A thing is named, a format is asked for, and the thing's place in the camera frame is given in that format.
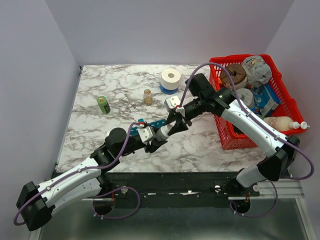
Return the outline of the white pill bottle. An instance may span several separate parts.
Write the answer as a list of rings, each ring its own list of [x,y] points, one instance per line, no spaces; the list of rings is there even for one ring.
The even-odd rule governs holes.
[[[170,136],[169,132],[172,129],[171,124],[164,125],[159,128],[159,130],[156,132],[156,139],[158,141],[166,141]]]

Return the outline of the teal weekly pill organizer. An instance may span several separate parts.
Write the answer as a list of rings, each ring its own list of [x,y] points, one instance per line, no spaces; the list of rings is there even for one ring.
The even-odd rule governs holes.
[[[161,127],[163,127],[166,123],[166,120],[165,119],[160,119],[160,120],[156,120],[156,121],[153,121],[153,122],[147,122],[146,124],[148,126],[151,126],[153,128],[156,128],[156,129],[159,129]],[[139,128],[142,128],[142,126],[133,126],[130,130],[130,136],[135,136],[138,134],[138,129]]]

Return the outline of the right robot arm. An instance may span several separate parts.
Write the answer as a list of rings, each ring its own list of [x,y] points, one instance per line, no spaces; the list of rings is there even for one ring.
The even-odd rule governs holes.
[[[192,119],[207,112],[232,123],[265,155],[259,163],[240,170],[229,181],[226,189],[236,196],[241,196],[253,184],[265,180],[278,181],[286,176],[285,173],[294,161],[300,144],[296,136],[287,137],[269,126],[246,106],[241,106],[230,89],[215,90],[202,73],[191,79],[188,89],[195,98],[184,106],[180,106],[181,101],[177,96],[171,96],[164,101],[169,113],[166,123],[175,123],[166,132],[167,136],[188,130]]]

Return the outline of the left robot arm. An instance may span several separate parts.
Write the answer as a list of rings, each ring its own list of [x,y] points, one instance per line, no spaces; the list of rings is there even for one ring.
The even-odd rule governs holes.
[[[136,134],[131,135],[130,130],[114,128],[103,145],[77,166],[42,183],[26,183],[16,203],[18,212],[13,219],[14,225],[25,225],[32,232],[47,224],[54,212],[66,204],[87,197],[107,197],[111,185],[105,173],[116,167],[122,156],[140,149],[155,152],[167,143],[171,126],[139,124],[136,130]]]

